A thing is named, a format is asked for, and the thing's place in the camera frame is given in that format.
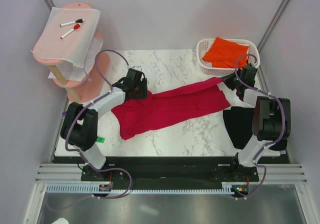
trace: orange towel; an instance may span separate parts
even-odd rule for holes
[[[238,58],[247,53],[249,47],[227,41],[217,37],[210,50],[202,60],[211,62],[213,68],[235,68]],[[238,64],[239,68],[247,65],[247,56],[244,56]]]

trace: white laundry basket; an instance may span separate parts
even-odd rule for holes
[[[253,66],[255,68],[258,68],[260,66],[260,57],[258,53],[258,49],[255,44],[253,44],[249,40],[242,40],[242,39],[225,39],[227,41],[237,43],[243,46],[248,46],[248,52],[249,54],[253,54],[256,56],[256,63],[254,63],[255,59],[252,56],[249,56],[249,63],[254,63]],[[207,53],[207,51],[210,50],[212,44],[214,43],[215,38],[212,39],[203,39],[198,42],[196,45],[196,58],[198,59],[198,63],[200,65],[200,69],[204,74],[207,75],[214,75],[214,76],[226,76],[235,71],[234,68],[217,68],[212,67],[211,62],[207,62],[205,60],[202,60],[204,55]]]

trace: green sticky note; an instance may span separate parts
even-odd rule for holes
[[[96,142],[97,143],[104,143],[105,142],[105,138],[98,136],[97,139],[96,139]]]

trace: white marble surface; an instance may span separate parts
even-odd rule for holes
[[[185,50],[128,50],[121,51],[131,66],[141,66],[152,93],[179,88],[204,81],[212,76],[200,71],[196,52]],[[127,66],[116,54],[110,53],[111,67],[106,75],[114,83],[126,76]],[[232,106],[251,107],[239,100],[235,91],[223,83],[219,88]],[[109,87],[105,83],[102,93]],[[98,136],[105,138],[98,143],[105,156],[234,156],[234,148],[225,128],[223,112],[189,119],[160,130],[151,130],[123,140],[119,135],[117,118],[110,111],[98,121]],[[268,150],[266,156],[279,156],[278,151]],[[65,150],[65,140],[59,139],[56,156],[77,156]]]

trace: black fabric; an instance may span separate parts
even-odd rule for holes
[[[252,137],[252,120],[254,118],[254,108],[233,106],[231,110],[223,111],[223,120],[226,131],[237,149],[243,149]],[[283,151],[287,148],[288,141],[282,139],[269,149],[273,151]]]

